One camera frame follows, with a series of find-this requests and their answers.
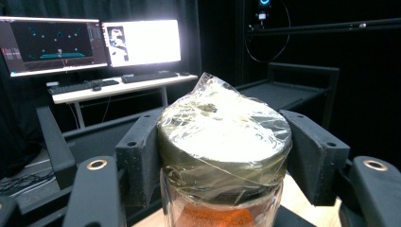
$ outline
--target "white desk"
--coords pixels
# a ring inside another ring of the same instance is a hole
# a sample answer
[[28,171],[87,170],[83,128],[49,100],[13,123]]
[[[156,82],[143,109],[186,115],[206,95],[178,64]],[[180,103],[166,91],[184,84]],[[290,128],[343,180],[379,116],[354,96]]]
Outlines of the white desk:
[[101,98],[105,96],[116,96],[131,92],[143,91],[147,89],[160,88],[163,105],[167,106],[167,92],[166,86],[186,82],[189,80],[197,79],[198,76],[177,76],[176,78],[168,79],[154,79],[142,82],[134,83],[123,83],[121,78],[112,78],[118,81],[118,84],[102,87],[100,91],[93,91],[92,89],[87,89],[83,91],[64,93],[59,95],[53,95],[53,101],[55,104],[70,104],[73,103],[77,112],[77,118],[79,122],[79,127],[81,129],[85,128],[85,123],[83,121],[82,112],[80,111],[79,103],[81,101],[87,101],[91,99]]

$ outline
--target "keyboard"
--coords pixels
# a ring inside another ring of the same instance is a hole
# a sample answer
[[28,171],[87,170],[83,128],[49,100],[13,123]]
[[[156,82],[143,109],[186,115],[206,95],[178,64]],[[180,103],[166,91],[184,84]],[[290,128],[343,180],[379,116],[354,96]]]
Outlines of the keyboard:
[[143,74],[138,76],[125,76],[122,77],[121,80],[123,83],[133,83],[133,82],[141,82],[148,81],[154,79],[167,79],[167,78],[176,78],[177,74],[169,71],[161,71],[153,74]]
[[47,89],[47,91],[50,93],[50,95],[53,96],[53,95],[59,95],[59,94],[64,94],[64,93],[92,89],[94,86],[105,87],[105,86],[111,86],[111,85],[115,85],[115,84],[118,84],[118,81],[113,80],[113,79],[108,79],[108,80],[77,83],[77,84],[72,84],[72,85],[67,85],[67,86],[51,87],[51,88]]

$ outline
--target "orange contents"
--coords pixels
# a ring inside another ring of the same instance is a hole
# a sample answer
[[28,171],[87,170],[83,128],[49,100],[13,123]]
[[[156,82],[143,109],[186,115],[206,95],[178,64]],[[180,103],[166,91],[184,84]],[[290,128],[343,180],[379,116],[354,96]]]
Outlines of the orange contents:
[[187,205],[181,212],[176,227],[254,227],[253,215],[247,209],[216,211]]

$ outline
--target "black curtain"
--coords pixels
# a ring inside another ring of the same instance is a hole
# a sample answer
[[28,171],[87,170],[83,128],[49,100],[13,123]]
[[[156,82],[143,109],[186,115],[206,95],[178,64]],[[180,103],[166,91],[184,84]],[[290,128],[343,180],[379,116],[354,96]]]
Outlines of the black curtain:
[[[180,67],[192,74],[201,73],[196,0],[0,0],[0,7],[1,14],[7,16],[88,18],[105,22],[176,19],[181,33]],[[0,62],[0,74],[0,178],[3,178],[17,172],[39,152],[43,137],[35,108],[51,106],[53,102],[45,90],[47,77],[11,79],[4,61]]]

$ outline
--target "screen display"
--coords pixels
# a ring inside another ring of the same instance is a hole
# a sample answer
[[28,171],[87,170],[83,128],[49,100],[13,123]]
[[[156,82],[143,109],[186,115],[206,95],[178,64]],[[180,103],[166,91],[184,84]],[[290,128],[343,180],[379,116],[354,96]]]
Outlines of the screen display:
[[98,20],[0,17],[0,31],[11,77],[108,65]]
[[176,20],[109,22],[102,29],[111,67],[181,59]]

